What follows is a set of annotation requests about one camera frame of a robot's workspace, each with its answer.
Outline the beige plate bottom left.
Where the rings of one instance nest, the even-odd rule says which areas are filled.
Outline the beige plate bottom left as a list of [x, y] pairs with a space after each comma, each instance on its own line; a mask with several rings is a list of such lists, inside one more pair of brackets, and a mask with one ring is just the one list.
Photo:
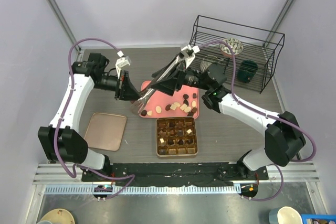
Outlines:
[[47, 212], [38, 223], [75, 224], [73, 215], [66, 209], [57, 208]]

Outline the metal tongs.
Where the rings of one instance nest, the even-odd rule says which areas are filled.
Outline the metal tongs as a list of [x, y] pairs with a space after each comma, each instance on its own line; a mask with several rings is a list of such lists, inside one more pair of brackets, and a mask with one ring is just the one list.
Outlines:
[[173, 71], [177, 66], [184, 60], [182, 53], [178, 53], [175, 58], [163, 69], [158, 71], [158, 74], [150, 82], [150, 84], [142, 91], [140, 91], [140, 98], [134, 101], [131, 105], [131, 112], [134, 114], [139, 114], [146, 106], [149, 98], [155, 93], [154, 85], [158, 82], [166, 80], [171, 77]]

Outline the white bowl bottom right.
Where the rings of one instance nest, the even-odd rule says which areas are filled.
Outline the white bowl bottom right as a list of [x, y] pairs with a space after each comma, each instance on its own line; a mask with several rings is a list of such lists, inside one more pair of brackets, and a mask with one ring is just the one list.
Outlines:
[[288, 206], [271, 210], [268, 219], [269, 223], [303, 224], [300, 213]]

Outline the striped ceramic cup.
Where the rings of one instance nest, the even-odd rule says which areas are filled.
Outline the striped ceramic cup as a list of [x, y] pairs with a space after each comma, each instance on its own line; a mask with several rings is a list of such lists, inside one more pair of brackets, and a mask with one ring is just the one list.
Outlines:
[[201, 63], [199, 64], [201, 72], [205, 72], [207, 68], [213, 63], [221, 64], [223, 63], [223, 59], [214, 55], [205, 56], [201, 61]]

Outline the gold chocolate box with tray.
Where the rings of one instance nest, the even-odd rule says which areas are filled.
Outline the gold chocolate box with tray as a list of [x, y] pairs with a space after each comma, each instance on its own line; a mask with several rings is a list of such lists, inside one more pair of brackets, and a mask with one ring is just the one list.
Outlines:
[[156, 120], [156, 154], [159, 157], [187, 157], [198, 153], [198, 141], [195, 120], [191, 116], [158, 118]]

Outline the brown leaf chocolate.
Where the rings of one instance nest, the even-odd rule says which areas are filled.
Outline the brown leaf chocolate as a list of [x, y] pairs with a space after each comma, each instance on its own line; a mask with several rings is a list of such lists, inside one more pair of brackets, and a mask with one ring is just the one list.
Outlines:
[[165, 107], [165, 110], [166, 110], [166, 111], [169, 111], [170, 109], [171, 109], [171, 105], [168, 104], [168, 105]]

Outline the pink plastic tray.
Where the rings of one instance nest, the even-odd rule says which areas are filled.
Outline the pink plastic tray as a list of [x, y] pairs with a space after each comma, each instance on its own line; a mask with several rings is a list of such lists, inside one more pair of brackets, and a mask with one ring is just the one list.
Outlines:
[[[185, 112], [185, 108], [181, 109], [180, 107], [177, 107], [174, 102], [178, 102], [183, 106], [184, 97], [183, 95], [188, 95], [188, 106], [191, 108], [190, 111]], [[171, 109], [169, 111], [165, 110], [165, 107], [170, 104]], [[156, 112], [156, 107], [160, 106], [162, 109], [161, 113]], [[142, 118], [169, 118], [169, 117], [184, 117], [184, 116], [190, 116], [191, 112], [194, 111], [192, 117], [194, 119], [198, 118], [199, 116], [199, 94], [198, 94], [198, 88], [194, 87], [188, 87], [188, 86], [182, 86], [181, 90], [175, 91], [173, 96], [169, 96], [167, 94], [164, 94], [160, 91], [155, 91], [155, 93], [149, 98], [149, 101], [147, 102], [146, 106], [144, 107], [144, 110], [152, 111], [151, 116], [142, 116], [141, 113], [139, 114]]]

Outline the blue box corner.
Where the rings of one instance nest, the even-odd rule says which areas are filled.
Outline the blue box corner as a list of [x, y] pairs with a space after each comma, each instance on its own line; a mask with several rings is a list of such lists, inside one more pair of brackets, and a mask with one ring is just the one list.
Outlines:
[[335, 215], [302, 214], [304, 224], [336, 224]]

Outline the floral ceramic bowl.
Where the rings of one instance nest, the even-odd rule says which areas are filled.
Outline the floral ceramic bowl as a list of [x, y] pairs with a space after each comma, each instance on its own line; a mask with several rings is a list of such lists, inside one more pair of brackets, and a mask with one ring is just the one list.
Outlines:
[[232, 53], [231, 53], [230, 49], [226, 46], [226, 44], [228, 44], [230, 46], [230, 48], [232, 49], [235, 56], [238, 56], [244, 50], [244, 45], [238, 39], [225, 38], [219, 44], [221, 53], [224, 57], [228, 57], [228, 58], [232, 57]]

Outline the dark green mug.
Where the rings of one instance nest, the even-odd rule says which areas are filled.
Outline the dark green mug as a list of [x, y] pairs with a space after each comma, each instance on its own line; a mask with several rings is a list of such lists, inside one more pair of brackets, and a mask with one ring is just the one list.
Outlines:
[[237, 79], [243, 83], [250, 83], [258, 70], [258, 65], [252, 60], [241, 62], [237, 72]]

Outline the white oval chocolate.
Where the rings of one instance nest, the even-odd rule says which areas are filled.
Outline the white oval chocolate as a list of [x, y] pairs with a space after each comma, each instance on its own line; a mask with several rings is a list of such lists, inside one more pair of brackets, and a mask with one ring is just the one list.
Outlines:
[[162, 112], [162, 109], [161, 109], [160, 106], [157, 106], [155, 109], [156, 109], [156, 112], [157, 112], [157, 113], [161, 113], [161, 112]]

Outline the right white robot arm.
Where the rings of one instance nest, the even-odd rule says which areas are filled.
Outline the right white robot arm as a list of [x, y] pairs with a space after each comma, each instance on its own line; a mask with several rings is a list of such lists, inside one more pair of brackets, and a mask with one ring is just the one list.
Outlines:
[[173, 95], [186, 85], [206, 91], [202, 100], [207, 108], [238, 119], [264, 137], [261, 148], [248, 151], [237, 161], [237, 173], [242, 179], [250, 179], [263, 166], [287, 166], [306, 144], [306, 133], [292, 113], [267, 111], [236, 96], [233, 89], [224, 87], [227, 80], [224, 68], [216, 62], [203, 71], [172, 62], [152, 77], [152, 82], [140, 92], [139, 98], [133, 100], [132, 109], [136, 113], [144, 110], [156, 92]]

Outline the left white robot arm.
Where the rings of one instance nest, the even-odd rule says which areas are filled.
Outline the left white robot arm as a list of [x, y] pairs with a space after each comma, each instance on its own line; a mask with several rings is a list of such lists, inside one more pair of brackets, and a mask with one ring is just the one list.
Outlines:
[[131, 64], [128, 56], [115, 64], [115, 75], [105, 71], [109, 60], [99, 53], [91, 53], [87, 61], [75, 61], [61, 105], [48, 126], [38, 130], [38, 138], [49, 161], [78, 164], [93, 169], [98, 180], [105, 182], [112, 174], [109, 158], [91, 150], [78, 133], [79, 122], [86, 100], [93, 89], [112, 91], [115, 99], [135, 101], [140, 95], [131, 83], [124, 67]]

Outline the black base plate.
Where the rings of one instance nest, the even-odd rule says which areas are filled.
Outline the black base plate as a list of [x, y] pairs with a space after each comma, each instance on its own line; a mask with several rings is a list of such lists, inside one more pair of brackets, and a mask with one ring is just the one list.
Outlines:
[[234, 181], [268, 180], [266, 167], [243, 177], [237, 164], [228, 162], [203, 163], [114, 163], [103, 175], [125, 177], [134, 175], [131, 187], [215, 187], [231, 186]]

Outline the rose gold tin lid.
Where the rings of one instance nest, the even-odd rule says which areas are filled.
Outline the rose gold tin lid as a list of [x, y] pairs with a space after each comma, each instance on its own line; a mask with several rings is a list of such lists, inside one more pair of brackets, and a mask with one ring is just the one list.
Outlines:
[[122, 142], [126, 123], [127, 117], [124, 115], [94, 113], [85, 133], [89, 148], [117, 151]]

